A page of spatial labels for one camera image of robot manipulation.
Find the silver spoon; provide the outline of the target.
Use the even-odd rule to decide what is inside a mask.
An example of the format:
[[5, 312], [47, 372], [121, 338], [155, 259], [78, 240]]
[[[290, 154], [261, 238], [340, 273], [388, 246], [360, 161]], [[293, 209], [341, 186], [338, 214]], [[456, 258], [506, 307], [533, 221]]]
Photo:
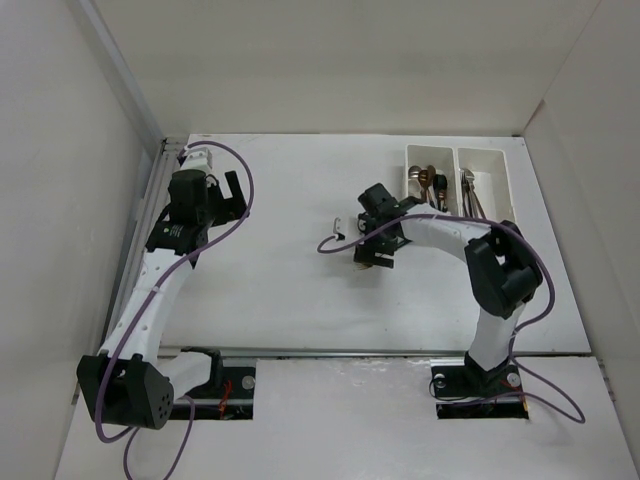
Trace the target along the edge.
[[413, 165], [408, 169], [407, 191], [410, 196], [415, 198], [422, 197], [422, 186], [419, 181], [421, 167]]

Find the copper spoon long handle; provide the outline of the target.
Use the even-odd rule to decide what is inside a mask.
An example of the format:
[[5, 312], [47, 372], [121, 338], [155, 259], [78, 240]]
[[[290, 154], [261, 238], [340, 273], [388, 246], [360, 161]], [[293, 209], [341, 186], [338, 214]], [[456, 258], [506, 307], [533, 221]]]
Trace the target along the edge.
[[425, 169], [422, 169], [419, 174], [419, 181], [422, 186], [424, 202], [428, 203], [431, 207], [436, 207], [434, 196], [431, 193], [435, 175], [436, 169], [433, 165], [428, 165]]

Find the black spoon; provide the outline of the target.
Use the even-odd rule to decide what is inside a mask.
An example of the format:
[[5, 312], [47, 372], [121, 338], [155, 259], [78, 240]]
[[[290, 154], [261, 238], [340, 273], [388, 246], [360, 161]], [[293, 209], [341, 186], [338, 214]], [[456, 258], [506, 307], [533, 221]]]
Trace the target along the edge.
[[436, 174], [433, 179], [433, 190], [436, 195], [437, 208], [442, 212], [448, 211], [447, 194], [448, 180], [443, 174]]

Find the silver fork long handle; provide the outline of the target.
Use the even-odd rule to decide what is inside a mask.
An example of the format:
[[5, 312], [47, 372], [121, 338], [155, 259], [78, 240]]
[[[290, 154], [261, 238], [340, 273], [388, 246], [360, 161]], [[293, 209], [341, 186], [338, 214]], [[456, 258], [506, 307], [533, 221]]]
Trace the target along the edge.
[[480, 201], [480, 199], [479, 199], [479, 197], [478, 197], [478, 195], [476, 193], [475, 175], [471, 170], [469, 170], [467, 168], [461, 168], [461, 169], [465, 169], [466, 170], [467, 175], [469, 177], [469, 181], [471, 183], [471, 195], [472, 195], [474, 211], [475, 211], [475, 217], [474, 218], [486, 219], [487, 215], [485, 213], [484, 207], [482, 206], [481, 201]]

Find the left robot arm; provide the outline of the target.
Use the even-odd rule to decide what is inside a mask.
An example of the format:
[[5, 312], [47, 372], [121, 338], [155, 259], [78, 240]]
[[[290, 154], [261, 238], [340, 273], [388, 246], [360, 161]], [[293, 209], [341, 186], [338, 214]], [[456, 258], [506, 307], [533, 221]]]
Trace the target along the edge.
[[94, 423], [159, 430], [177, 399], [194, 391], [213, 396], [223, 387], [219, 351], [185, 347], [165, 363], [159, 363], [158, 353], [175, 300], [209, 242], [209, 230], [246, 216], [237, 174], [228, 171], [224, 178], [229, 197], [218, 179], [203, 170], [172, 175], [170, 202], [146, 241], [131, 297], [99, 352], [83, 356], [76, 370]]

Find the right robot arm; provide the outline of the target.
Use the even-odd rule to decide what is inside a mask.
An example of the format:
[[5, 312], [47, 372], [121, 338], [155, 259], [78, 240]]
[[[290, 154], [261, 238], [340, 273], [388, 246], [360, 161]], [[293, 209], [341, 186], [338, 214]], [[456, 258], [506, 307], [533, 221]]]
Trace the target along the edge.
[[358, 230], [365, 239], [355, 247], [356, 263], [392, 268], [395, 252], [413, 243], [466, 264], [479, 319], [465, 353], [463, 381], [470, 391], [487, 393], [506, 373], [517, 321], [543, 280], [518, 227], [509, 221], [485, 224], [439, 217], [434, 208], [411, 197], [397, 200], [380, 183], [365, 190], [358, 202], [364, 209]]

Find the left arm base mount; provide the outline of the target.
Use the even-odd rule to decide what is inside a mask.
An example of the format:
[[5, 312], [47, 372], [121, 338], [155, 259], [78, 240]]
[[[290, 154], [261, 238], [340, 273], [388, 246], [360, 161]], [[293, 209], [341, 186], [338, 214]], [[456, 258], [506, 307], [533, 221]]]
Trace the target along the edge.
[[183, 351], [162, 359], [159, 372], [173, 388], [171, 420], [251, 420], [256, 362], [224, 358], [219, 351]]

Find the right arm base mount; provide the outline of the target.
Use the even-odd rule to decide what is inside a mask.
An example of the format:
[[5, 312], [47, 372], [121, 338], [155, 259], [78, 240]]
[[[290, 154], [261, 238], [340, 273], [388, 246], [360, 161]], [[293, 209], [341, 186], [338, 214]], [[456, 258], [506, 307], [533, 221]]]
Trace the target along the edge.
[[465, 365], [431, 367], [429, 391], [439, 420], [528, 420], [519, 370], [512, 364], [485, 381]]

